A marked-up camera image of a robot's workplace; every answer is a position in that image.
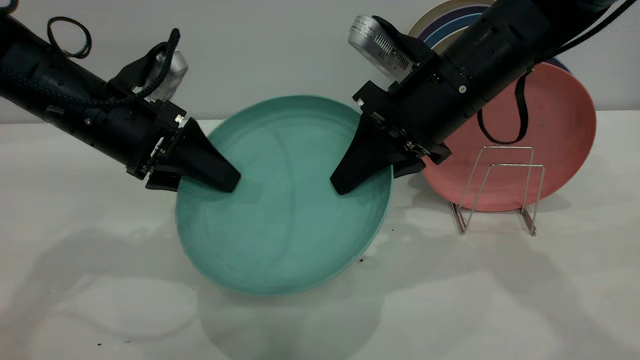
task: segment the plate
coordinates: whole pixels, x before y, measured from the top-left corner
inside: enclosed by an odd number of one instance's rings
[[[409,35],[422,40],[436,53],[442,54],[469,25],[494,3],[494,0],[446,1],[422,16],[413,25]],[[547,63],[569,71],[564,64],[555,58],[548,60]]]
[[[283,295],[317,286],[369,246],[391,198],[392,168],[340,196],[329,180],[360,120],[313,96],[268,100],[209,140],[242,174],[233,193],[180,182],[176,223],[191,262],[220,286]]]
[[[484,124],[496,139],[515,139],[520,117],[514,96],[516,82],[509,85],[483,109]],[[546,168],[541,199],[564,186],[586,160],[596,134],[593,101],[584,86],[570,73],[547,63],[536,66],[527,78],[525,96],[529,109],[529,130],[517,146],[534,148],[536,164]],[[424,177],[445,199],[459,204],[480,149],[494,145],[472,117],[445,140],[452,155],[441,165],[425,159]],[[528,163],[525,149],[488,149],[483,153],[470,188],[462,202],[471,208],[488,167],[494,163]],[[522,206],[527,168],[494,168],[479,198],[479,211],[507,211]],[[531,171],[527,205],[536,202],[540,170]]]

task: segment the white wall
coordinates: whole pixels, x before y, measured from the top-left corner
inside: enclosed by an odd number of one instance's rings
[[[103,79],[165,41],[171,29],[178,27],[179,48],[190,70],[174,101],[199,118],[225,118],[270,97],[317,94],[350,102],[369,79],[388,84],[347,44],[353,18],[361,13],[380,15],[408,31],[438,3],[22,0],[14,16],[44,38],[49,17],[64,15],[84,23],[94,45],[81,64]],[[640,109],[638,17],[640,5],[636,4],[587,44],[560,56],[587,86],[599,109]],[[0,111],[0,122],[36,120],[4,99]]]

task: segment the beige plate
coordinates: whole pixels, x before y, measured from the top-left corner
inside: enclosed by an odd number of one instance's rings
[[[418,20],[411,30],[409,31],[409,36],[417,38],[420,35],[420,31],[426,28],[429,24],[431,24],[434,20],[442,16],[443,14],[448,13],[451,10],[455,10],[457,8],[461,8],[464,6],[472,6],[472,5],[493,5],[495,3],[494,0],[449,0],[446,1],[433,9],[431,9],[428,13],[424,14]]]

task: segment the blue plate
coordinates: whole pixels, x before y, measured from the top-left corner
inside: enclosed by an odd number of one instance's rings
[[[392,168],[340,196],[329,180],[360,120],[320,97],[268,100],[239,112],[209,140],[242,174],[233,193],[180,182],[184,252],[211,281],[283,295],[317,286],[360,256],[391,198]]]

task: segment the dish rack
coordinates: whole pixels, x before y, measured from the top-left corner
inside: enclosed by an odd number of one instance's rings
[[[480,186],[480,190],[478,191],[478,194],[476,195],[476,199],[474,201],[474,205],[470,210],[470,213],[468,214],[467,219],[465,220],[465,216],[463,214],[463,208],[462,208],[462,204],[464,203],[465,197],[467,196],[467,192],[469,190],[469,185],[471,184],[471,179],[473,179],[473,176],[476,172],[476,168],[478,166],[478,163],[480,161],[480,158],[482,157],[482,154],[485,150],[517,150],[517,151],[530,151],[531,152],[531,157],[529,158],[529,163],[496,163],[496,164],[491,164],[489,166],[489,168],[486,171],[486,174],[484,175],[484,179],[482,182],[482,185]],[[450,202],[451,204],[451,209],[453,210],[453,214],[456,218],[456,223],[458,224],[458,229],[460,230],[460,234],[464,235],[467,232],[467,229],[469,228],[469,225],[471,223],[471,218],[473,217],[474,213],[476,212],[476,207],[478,205],[478,200],[480,199],[480,196],[482,195],[482,191],[484,190],[484,186],[486,184],[487,179],[489,178],[489,174],[491,174],[491,170],[496,168],[496,167],[526,167],[529,168],[529,171],[527,172],[527,182],[525,185],[525,189],[524,189],[524,198],[522,199],[522,207],[520,207],[520,209],[518,210],[518,212],[522,215],[522,217],[524,218],[525,224],[527,224],[527,228],[529,230],[529,234],[531,234],[531,236],[536,236],[537,235],[537,230],[536,230],[536,215],[538,214],[538,203],[540,202],[540,194],[542,193],[542,182],[544,180],[545,177],[545,166],[541,165],[541,164],[534,164],[533,163],[533,156],[534,156],[534,149],[531,146],[484,146],[482,149],[480,149],[480,152],[478,153],[478,156],[476,158],[476,163],[474,164],[473,170],[471,170],[471,174],[469,175],[469,180],[467,181],[467,185],[465,187],[465,191],[462,193],[462,198],[460,199],[460,203],[459,204],[455,204],[453,202]],[[540,172],[540,184],[538,185],[538,198],[536,199],[536,203],[534,205],[533,208],[533,216],[531,216],[529,214],[529,210],[527,209],[527,195],[529,194],[529,180],[531,178],[531,170],[533,168],[540,168],[541,172]]]

